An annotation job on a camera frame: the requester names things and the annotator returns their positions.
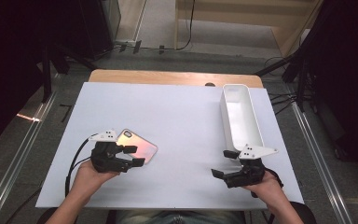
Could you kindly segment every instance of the power cord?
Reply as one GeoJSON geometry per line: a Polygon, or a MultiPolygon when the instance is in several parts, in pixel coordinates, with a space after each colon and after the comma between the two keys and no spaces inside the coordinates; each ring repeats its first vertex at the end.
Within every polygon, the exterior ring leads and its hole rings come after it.
{"type": "Polygon", "coordinates": [[[78,163],[76,163],[77,157],[80,154],[81,150],[83,149],[83,147],[88,143],[89,139],[87,138],[82,145],[80,146],[80,148],[77,150],[74,159],[72,160],[71,166],[69,167],[69,171],[68,171],[68,176],[65,178],[65,197],[68,195],[69,193],[69,187],[70,187],[70,183],[71,183],[71,174],[74,171],[75,167],[78,166],[78,164],[80,164],[83,161],[88,160],[90,157],[87,157],[84,160],[79,161],[78,163]]]}
{"type": "Polygon", "coordinates": [[[23,207],[25,207],[25,205],[30,202],[36,195],[38,195],[40,193],[40,191],[42,190],[42,187],[39,187],[27,200],[25,200],[24,203],[22,203],[17,209],[16,211],[14,211],[14,213],[10,216],[10,218],[7,220],[6,224],[9,224],[13,221],[13,219],[17,216],[17,214],[21,211],[21,209],[23,207]]]}
{"type": "Polygon", "coordinates": [[[193,6],[191,8],[191,16],[190,16],[190,30],[189,30],[189,38],[187,40],[187,43],[179,48],[179,49],[156,49],[156,48],[141,48],[141,47],[134,47],[134,46],[131,46],[131,45],[121,45],[121,47],[118,47],[118,48],[115,48],[113,50],[116,50],[116,49],[122,49],[123,47],[124,48],[131,48],[131,49],[151,49],[151,50],[159,50],[159,51],[179,51],[179,50],[183,50],[185,48],[187,48],[187,46],[190,44],[191,42],[191,37],[192,37],[192,28],[193,28],[193,18],[194,18],[194,6],[196,5],[196,0],[193,0],[193,6]]]}
{"type": "Polygon", "coordinates": [[[284,94],[269,93],[268,95],[275,95],[275,97],[270,99],[272,106],[283,104],[283,103],[286,103],[286,102],[289,101],[289,103],[287,105],[285,105],[282,109],[280,109],[279,111],[275,112],[275,116],[280,114],[284,109],[286,109],[287,107],[289,107],[289,105],[291,105],[293,102],[296,101],[296,93],[295,92],[284,93],[284,94]],[[284,100],[274,102],[274,100],[279,99],[281,97],[287,97],[287,98],[284,99],[284,100]]]}
{"type": "MultiPolygon", "coordinates": [[[[282,60],[285,60],[285,58],[283,57],[271,57],[271,58],[268,58],[265,62],[264,62],[264,68],[267,68],[267,63],[273,59],[282,59],[282,60]]],[[[269,75],[271,76],[279,76],[279,74],[272,74],[270,72],[268,72],[269,75]]]]}

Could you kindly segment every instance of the black cable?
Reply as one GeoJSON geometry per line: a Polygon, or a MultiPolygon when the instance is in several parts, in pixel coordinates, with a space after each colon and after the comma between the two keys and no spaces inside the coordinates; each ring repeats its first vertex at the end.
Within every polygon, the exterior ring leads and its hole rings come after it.
{"type": "Polygon", "coordinates": [[[268,95],[280,95],[280,96],[283,96],[283,95],[295,95],[295,94],[297,94],[296,91],[289,92],[289,93],[268,93],[268,95]]]}
{"type": "Polygon", "coordinates": [[[281,101],[277,101],[277,102],[273,102],[271,103],[271,105],[279,105],[279,104],[282,104],[282,103],[285,103],[287,101],[291,100],[292,102],[296,100],[296,97],[290,97],[290,98],[287,98],[285,100],[281,100],[281,101]]]}
{"type": "Polygon", "coordinates": [[[6,224],[9,224],[13,221],[14,217],[16,217],[16,215],[20,212],[20,210],[28,203],[30,202],[34,196],[36,196],[37,194],[40,193],[40,191],[42,190],[42,187],[39,187],[39,189],[37,189],[24,203],[22,203],[17,209],[16,211],[10,216],[10,218],[7,220],[6,224]]]}
{"type": "MultiPolygon", "coordinates": [[[[194,17],[194,6],[196,5],[196,0],[193,0],[193,7],[191,8],[191,17],[190,17],[190,31],[189,31],[189,37],[187,40],[187,43],[185,44],[184,47],[181,47],[179,49],[155,49],[155,48],[139,48],[139,49],[152,49],[152,50],[164,50],[164,51],[178,51],[178,50],[182,50],[187,48],[188,44],[190,44],[191,41],[191,34],[192,34],[192,27],[193,27],[193,17],[194,17]]],[[[132,48],[135,49],[136,47],[134,46],[129,46],[129,45],[125,45],[128,48],[132,48]]]]}
{"type": "Polygon", "coordinates": [[[291,105],[294,101],[290,101],[284,108],[280,109],[278,112],[275,113],[275,116],[281,113],[284,109],[286,109],[289,105],[291,105]]]}
{"type": "MultiPolygon", "coordinates": [[[[265,62],[264,62],[264,68],[266,68],[267,67],[267,63],[270,61],[270,60],[272,60],[272,59],[283,59],[283,61],[285,62],[285,58],[283,58],[283,57],[272,57],[272,58],[269,58],[269,59],[267,59],[265,62]]],[[[278,76],[278,74],[272,74],[272,73],[270,73],[270,72],[268,72],[270,75],[272,75],[272,76],[278,76]]]]}
{"type": "Polygon", "coordinates": [[[277,95],[277,96],[275,96],[275,97],[270,98],[269,100],[270,100],[270,101],[273,101],[273,100],[276,100],[276,99],[281,98],[281,97],[283,97],[283,96],[287,96],[287,95],[277,95]]]}
{"type": "Polygon", "coordinates": [[[98,58],[93,59],[93,60],[91,60],[90,62],[91,62],[91,63],[97,62],[97,61],[99,61],[101,58],[103,58],[106,54],[108,54],[108,53],[110,53],[110,52],[112,52],[112,51],[118,50],[118,49],[120,49],[120,47],[118,47],[118,48],[113,47],[112,49],[107,50],[107,51],[105,51],[105,52],[102,53],[102,54],[99,54],[99,55],[98,55],[98,58]]]}
{"type": "Polygon", "coordinates": [[[268,220],[268,224],[272,224],[272,222],[274,222],[275,216],[273,214],[271,214],[271,216],[269,216],[269,220],[268,220]]]}
{"type": "Polygon", "coordinates": [[[78,162],[75,164],[74,169],[75,169],[75,167],[78,166],[78,164],[82,163],[83,161],[87,161],[87,160],[89,160],[90,158],[91,158],[91,157],[87,157],[86,159],[83,159],[83,160],[81,160],[81,161],[78,161],[78,162]]]}
{"type": "Polygon", "coordinates": [[[83,142],[83,144],[80,146],[80,148],[77,150],[77,153],[75,154],[74,159],[72,160],[71,166],[69,167],[68,176],[65,178],[65,197],[69,193],[69,185],[70,185],[70,182],[71,182],[71,173],[72,173],[72,171],[74,171],[75,167],[79,164],[79,162],[75,164],[75,162],[77,160],[77,157],[80,154],[80,151],[83,149],[83,147],[88,143],[88,141],[89,141],[89,139],[87,138],[83,142]]]}
{"type": "Polygon", "coordinates": [[[264,211],[261,211],[261,214],[263,215],[264,220],[266,220],[266,222],[269,222],[269,219],[267,218],[267,215],[264,211]]]}

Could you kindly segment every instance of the black tripod leg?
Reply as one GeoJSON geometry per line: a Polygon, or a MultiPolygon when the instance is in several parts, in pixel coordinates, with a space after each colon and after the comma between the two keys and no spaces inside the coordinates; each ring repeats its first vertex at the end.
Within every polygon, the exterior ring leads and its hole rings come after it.
{"type": "Polygon", "coordinates": [[[295,58],[295,54],[291,54],[291,55],[287,56],[286,58],[284,58],[276,63],[273,63],[272,65],[256,72],[255,75],[262,77],[262,76],[284,66],[285,64],[290,63],[294,58],[295,58]]]}
{"type": "Polygon", "coordinates": [[[293,60],[282,75],[283,82],[293,82],[301,68],[301,60],[299,58],[293,60]]]}
{"type": "Polygon", "coordinates": [[[87,60],[85,60],[84,58],[82,58],[80,55],[72,52],[71,50],[69,50],[66,47],[63,46],[59,46],[59,45],[55,45],[55,47],[61,51],[63,54],[68,55],[69,57],[75,59],[76,61],[78,61],[79,63],[85,65],[86,67],[88,67],[91,71],[94,71],[95,69],[98,69],[97,66],[95,66],[94,64],[88,62],[87,60]]]}
{"type": "Polygon", "coordinates": [[[60,74],[68,74],[69,64],[66,62],[64,55],[55,48],[50,48],[48,53],[57,72],[60,74]]]}
{"type": "Polygon", "coordinates": [[[50,74],[50,61],[48,57],[48,45],[44,44],[42,47],[42,66],[43,66],[43,99],[45,103],[51,95],[51,74],[50,74]]]}
{"type": "Polygon", "coordinates": [[[305,86],[306,86],[306,81],[307,81],[307,76],[308,76],[308,60],[304,60],[304,62],[302,63],[302,67],[301,67],[301,71],[300,71],[300,76],[298,79],[298,87],[297,87],[297,105],[300,108],[301,112],[304,112],[304,91],[305,91],[305,86]]]}

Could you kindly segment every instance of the wrist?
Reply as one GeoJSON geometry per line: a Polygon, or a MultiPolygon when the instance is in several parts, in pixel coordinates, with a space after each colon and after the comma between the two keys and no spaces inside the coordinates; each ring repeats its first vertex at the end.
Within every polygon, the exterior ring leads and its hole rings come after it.
{"type": "Polygon", "coordinates": [[[295,208],[288,202],[277,206],[267,205],[268,210],[278,219],[280,223],[302,224],[295,208]]]}
{"type": "Polygon", "coordinates": [[[90,201],[90,196],[70,191],[69,194],[66,196],[65,200],[73,204],[79,204],[81,206],[84,206],[90,201]]]}

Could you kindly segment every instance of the cable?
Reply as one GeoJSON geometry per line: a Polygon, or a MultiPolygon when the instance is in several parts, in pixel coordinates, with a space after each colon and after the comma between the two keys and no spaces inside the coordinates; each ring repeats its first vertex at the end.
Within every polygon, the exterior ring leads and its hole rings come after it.
{"type": "Polygon", "coordinates": [[[287,101],[294,101],[295,99],[293,99],[293,98],[287,98],[287,99],[285,99],[285,100],[282,100],[282,101],[277,101],[277,102],[274,102],[274,103],[271,103],[271,105],[279,105],[279,104],[282,104],[282,103],[285,103],[285,102],[287,102],[287,101]]]}
{"type": "MultiPolygon", "coordinates": [[[[193,6],[191,8],[191,16],[190,16],[190,31],[189,31],[189,37],[187,40],[187,43],[184,47],[181,47],[179,49],[156,49],[156,48],[139,48],[139,49],[151,49],[151,50],[164,50],[164,51],[179,51],[187,48],[187,46],[190,44],[191,41],[191,35],[192,35],[192,27],[193,27],[193,17],[194,17],[194,6],[196,5],[196,0],[193,0],[193,6]]],[[[136,47],[130,46],[130,45],[124,45],[126,48],[135,49],[136,47]]]]}
{"type": "Polygon", "coordinates": [[[275,113],[275,116],[277,116],[279,113],[281,113],[284,109],[286,109],[287,107],[289,107],[289,105],[291,105],[294,101],[290,101],[289,104],[287,104],[284,108],[280,109],[278,112],[275,113]]]}
{"type": "Polygon", "coordinates": [[[268,223],[269,219],[267,218],[267,215],[264,211],[261,211],[261,214],[263,215],[264,220],[268,223]]]}
{"type": "Polygon", "coordinates": [[[6,224],[9,224],[13,221],[13,219],[16,217],[16,215],[20,212],[20,210],[28,203],[30,202],[34,196],[36,196],[37,194],[40,193],[40,191],[42,190],[42,187],[39,187],[39,189],[37,189],[27,200],[25,200],[24,203],[22,203],[17,209],[16,211],[10,216],[10,218],[7,220],[6,224]]]}
{"type": "Polygon", "coordinates": [[[71,166],[69,167],[69,172],[68,172],[68,176],[65,178],[65,197],[68,195],[69,193],[69,185],[70,185],[70,182],[71,182],[71,174],[72,174],[72,171],[74,171],[75,167],[79,164],[76,163],[76,160],[77,160],[77,157],[78,155],[80,154],[80,151],[83,149],[83,147],[88,143],[89,139],[87,138],[83,144],[80,146],[80,148],[77,150],[77,153],[75,154],[74,156],[74,159],[72,160],[72,164],[71,166]]]}
{"type": "MultiPolygon", "coordinates": [[[[264,62],[264,68],[267,68],[267,63],[270,61],[270,60],[272,60],[272,59],[282,59],[282,60],[284,60],[285,61],[285,58],[283,58],[283,57],[272,57],[272,58],[269,58],[269,59],[267,59],[265,62],[264,62]]],[[[270,72],[268,72],[270,75],[272,75],[272,76],[279,76],[279,74],[272,74],[272,73],[270,73],[270,72]]]]}
{"type": "Polygon", "coordinates": [[[269,216],[269,220],[268,220],[268,224],[272,224],[272,222],[274,222],[275,216],[273,214],[271,214],[271,216],[269,216]]]}
{"type": "Polygon", "coordinates": [[[280,96],[283,96],[283,95],[295,95],[295,94],[297,94],[297,92],[296,91],[294,91],[294,92],[289,92],[289,93],[268,93],[268,95],[280,95],[280,96]]]}
{"type": "Polygon", "coordinates": [[[270,101],[272,102],[273,100],[276,100],[276,99],[278,99],[278,98],[281,98],[281,97],[283,97],[283,96],[287,96],[287,97],[289,97],[289,98],[296,98],[296,96],[294,95],[294,96],[291,96],[291,95],[293,95],[292,93],[288,93],[288,94],[278,94],[278,95],[276,95],[275,97],[272,97],[272,98],[270,98],[270,101]]]}
{"type": "Polygon", "coordinates": [[[190,29],[189,29],[189,27],[188,27],[188,19],[187,19],[187,10],[186,10],[186,29],[187,29],[187,32],[191,35],[191,31],[190,31],[190,29]]]}
{"type": "Polygon", "coordinates": [[[86,159],[83,159],[83,160],[81,160],[81,161],[78,161],[78,162],[75,164],[74,168],[77,167],[78,164],[82,163],[83,161],[87,161],[87,160],[89,160],[90,158],[91,158],[91,157],[87,157],[86,159]]]}

